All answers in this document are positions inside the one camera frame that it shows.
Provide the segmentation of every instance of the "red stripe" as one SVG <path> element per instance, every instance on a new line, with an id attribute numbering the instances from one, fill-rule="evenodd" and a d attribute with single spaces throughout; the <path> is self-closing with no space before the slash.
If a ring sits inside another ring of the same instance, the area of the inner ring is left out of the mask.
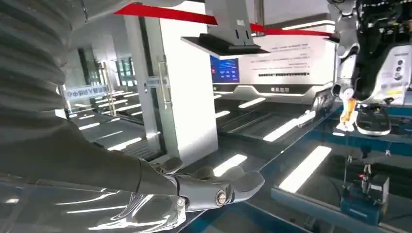
<path id="1" fill-rule="evenodd" d="M 213 16 L 207 16 L 192 12 L 179 11 L 170 8 L 162 8 L 155 6 L 145 6 L 142 4 L 130 4 L 123 9 L 115 12 L 117 15 L 141 16 L 141 17 L 156 17 L 176 19 L 188 22 L 204 23 L 217 25 L 216 19 Z M 279 28 L 265 28 L 262 25 L 250 24 L 250 29 L 255 32 L 265 32 L 267 35 L 315 35 L 315 36 L 332 36 L 331 33 L 306 31 L 306 30 L 282 30 Z"/>

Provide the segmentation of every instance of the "humanoid robot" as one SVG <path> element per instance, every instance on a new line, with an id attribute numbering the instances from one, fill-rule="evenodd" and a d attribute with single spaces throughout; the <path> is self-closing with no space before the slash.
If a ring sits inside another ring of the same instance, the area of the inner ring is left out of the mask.
<path id="1" fill-rule="evenodd" d="M 332 93 L 344 104 L 338 129 L 389 134 L 385 108 L 404 97 L 411 80 L 412 5 L 405 0 L 328 0 L 340 58 Z"/>

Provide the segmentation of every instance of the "yellow label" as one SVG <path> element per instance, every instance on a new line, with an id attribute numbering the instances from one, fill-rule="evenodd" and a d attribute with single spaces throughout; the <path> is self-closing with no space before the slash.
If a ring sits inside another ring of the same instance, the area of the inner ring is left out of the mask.
<path id="1" fill-rule="evenodd" d="M 402 90 L 387 91 L 386 94 L 387 94 L 387 95 L 401 95 L 401 94 L 402 94 Z"/>

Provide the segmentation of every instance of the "metal bolt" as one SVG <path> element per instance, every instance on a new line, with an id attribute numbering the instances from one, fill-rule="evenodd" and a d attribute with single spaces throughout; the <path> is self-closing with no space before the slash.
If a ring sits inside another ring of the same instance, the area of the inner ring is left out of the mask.
<path id="1" fill-rule="evenodd" d="M 226 193 L 224 191 L 219 191 L 216 196 L 216 203 L 218 206 L 222 206 L 226 202 Z"/>
<path id="2" fill-rule="evenodd" d="M 185 200 L 184 200 L 183 198 L 179 198 L 179 199 L 177 200 L 177 204 L 178 204 L 178 205 L 185 205 Z"/>

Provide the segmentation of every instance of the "blue screen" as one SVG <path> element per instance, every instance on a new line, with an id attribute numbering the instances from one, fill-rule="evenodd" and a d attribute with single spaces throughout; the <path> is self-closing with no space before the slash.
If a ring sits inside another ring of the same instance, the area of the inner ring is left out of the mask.
<path id="1" fill-rule="evenodd" d="M 210 64 L 214 83 L 239 83 L 238 59 L 219 60 L 210 56 Z"/>

